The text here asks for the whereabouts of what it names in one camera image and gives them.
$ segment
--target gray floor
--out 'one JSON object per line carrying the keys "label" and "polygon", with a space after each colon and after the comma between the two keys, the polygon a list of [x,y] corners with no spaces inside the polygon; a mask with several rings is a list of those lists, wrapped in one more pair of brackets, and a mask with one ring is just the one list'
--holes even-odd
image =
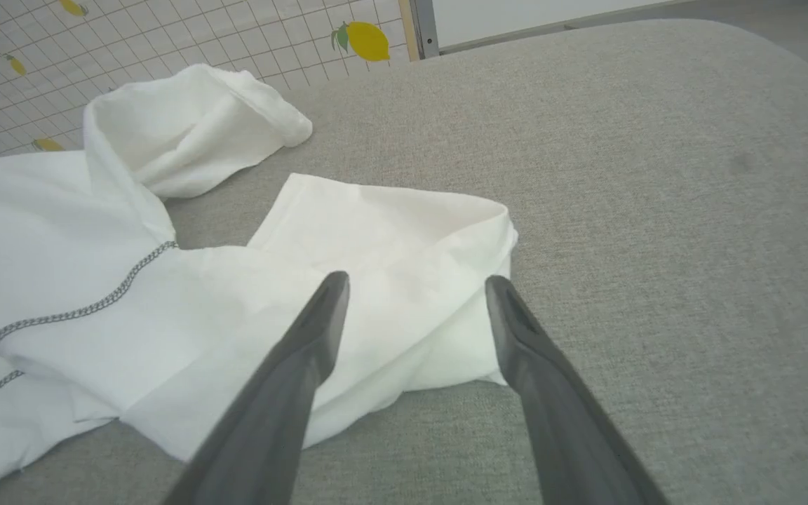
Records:
{"label": "gray floor", "polygon": [[808,0],[695,0],[587,20],[574,26],[653,18],[719,20],[756,33],[808,61]]}

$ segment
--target white board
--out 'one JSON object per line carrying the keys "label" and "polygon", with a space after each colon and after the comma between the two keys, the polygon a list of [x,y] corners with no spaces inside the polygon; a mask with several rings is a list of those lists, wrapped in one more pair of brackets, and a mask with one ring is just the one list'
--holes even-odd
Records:
{"label": "white board", "polygon": [[433,0],[439,49],[663,0]]}

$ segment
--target white fabric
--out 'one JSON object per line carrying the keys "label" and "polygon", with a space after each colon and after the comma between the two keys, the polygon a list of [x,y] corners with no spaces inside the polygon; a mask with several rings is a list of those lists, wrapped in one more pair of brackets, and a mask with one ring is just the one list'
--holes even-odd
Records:
{"label": "white fabric", "polygon": [[310,122],[208,67],[125,86],[84,121],[86,153],[0,159],[0,329],[89,306],[0,339],[0,374],[26,372],[0,390],[0,476],[114,415],[190,458],[334,269],[349,312],[305,445],[407,390],[500,381],[482,285],[509,273],[503,205],[293,175],[248,246],[179,250],[158,196],[205,192]]}
{"label": "white fabric", "polygon": [[[266,84],[204,66],[99,97],[84,122],[86,152],[0,158],[0,329],[106,297],[174,239],[159,196],[208,191],[311,134]],[[211,256],[169,249],[116,304],[3,339],[0,379],[15,367],[28,374],[0,389],[0,477],[118,416],[211,345],[220,327],[198,310],[208,294],[196,291],[192,259]]]}

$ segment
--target green leaf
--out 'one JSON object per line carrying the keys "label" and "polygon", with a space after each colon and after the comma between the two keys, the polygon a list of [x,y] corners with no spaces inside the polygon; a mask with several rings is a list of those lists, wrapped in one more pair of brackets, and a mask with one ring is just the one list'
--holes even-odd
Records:
{"label": "green leaf", "polygon": [[345,48],[345,52],[349,52],[347,50],[347,23],[343,22],[341,28],[339,28],[339,45]]}

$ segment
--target gray upholstery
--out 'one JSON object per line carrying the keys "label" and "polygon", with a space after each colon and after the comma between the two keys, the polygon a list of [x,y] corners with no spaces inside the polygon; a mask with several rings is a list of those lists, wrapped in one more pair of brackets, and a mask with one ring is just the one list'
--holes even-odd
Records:
{"label": "gray upholstery", "polygon": [[[671,501],[808,503],[808,64],[654,20],[289,100],[314,136],[170,202],[183,247],[245,243],[291,172],[501,201],[517,287]],[[112,423],[0,482],[0,503],[154,503],[179,470]],[[405,394],[305,451],[295,491],[538,502],[519,402],[491,384]]]}

